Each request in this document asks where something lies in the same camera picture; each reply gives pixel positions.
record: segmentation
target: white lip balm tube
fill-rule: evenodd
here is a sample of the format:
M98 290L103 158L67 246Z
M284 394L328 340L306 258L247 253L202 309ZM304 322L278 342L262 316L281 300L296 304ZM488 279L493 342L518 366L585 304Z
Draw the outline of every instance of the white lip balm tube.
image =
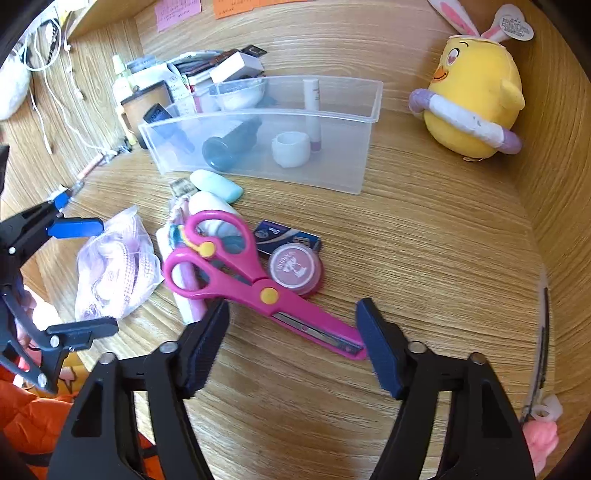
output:
M320 82L316 78L304 79L304 104L306 110L318 112L320 110ZM322 131L319 116L306 116L306 127L310 137L312 152L322 149Z

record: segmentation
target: white band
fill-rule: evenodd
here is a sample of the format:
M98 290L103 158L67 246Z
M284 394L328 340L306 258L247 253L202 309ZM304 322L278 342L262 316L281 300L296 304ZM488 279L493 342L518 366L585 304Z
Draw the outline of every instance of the white band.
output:
M433 95L429 100L429 110L433 115L453 125L458 130L472 135L493 148L499 148L504 141L503 127L479 117L441 95Z

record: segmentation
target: white bottle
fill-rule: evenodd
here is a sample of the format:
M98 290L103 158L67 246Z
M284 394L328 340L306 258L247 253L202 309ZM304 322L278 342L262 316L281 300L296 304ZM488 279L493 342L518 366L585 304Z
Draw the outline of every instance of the white bottle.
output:
M121 61L121 57L113 55L113 68L117 79L113 84L113 97L115 102L121 104L122 100L130 97L134 94L133 87L129 80L131 79L131 72L125 68L125 65Z
M320 82L318 78L304 79L304 104L306 110L313 112L320 110ZM306 127L311 141L312 152L319 152L322 149L320 117L307 115Z
M131 83L131 71L125 68L125 65L121 61L121 57L119 57L119 55L113 55L113 68L115 69L115 74L117 75L117 79L113 84L113 98L117 103L115 112L117 113L117 118L119 119L119 123L121 124L123 132L127 136L129 143L131 145L135 145L138 140L136 139L134 133L128 128L127 122L124 118L125 111L121 106L122 100L125 100L127 97L130 97L134 94L134 85Z

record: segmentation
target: white ring holder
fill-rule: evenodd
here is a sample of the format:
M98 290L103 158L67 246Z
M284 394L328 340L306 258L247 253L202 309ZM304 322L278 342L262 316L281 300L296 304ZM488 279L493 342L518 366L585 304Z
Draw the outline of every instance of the white ring holder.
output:
M271 149L279 166L301 167L310 159L310 137L304 132L283 132L273 139Z

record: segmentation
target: plastic storage container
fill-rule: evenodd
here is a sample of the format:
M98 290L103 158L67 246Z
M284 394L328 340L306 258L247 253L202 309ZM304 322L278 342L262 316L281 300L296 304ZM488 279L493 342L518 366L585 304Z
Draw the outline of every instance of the plastic storage container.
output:
M318 106L310 98L314 79L320 91L318 111L306 109ZM382 82L348 77L236 80L213 85L182 105L174 103L167 108L173 118L139 128L161 173L204 168L360 193L382 90ZM187 102L195 115L180 116ZM204 105L210 111L198 113ZM285 132L311 138L312 152L304 164L285 168L274 160L274 139Z

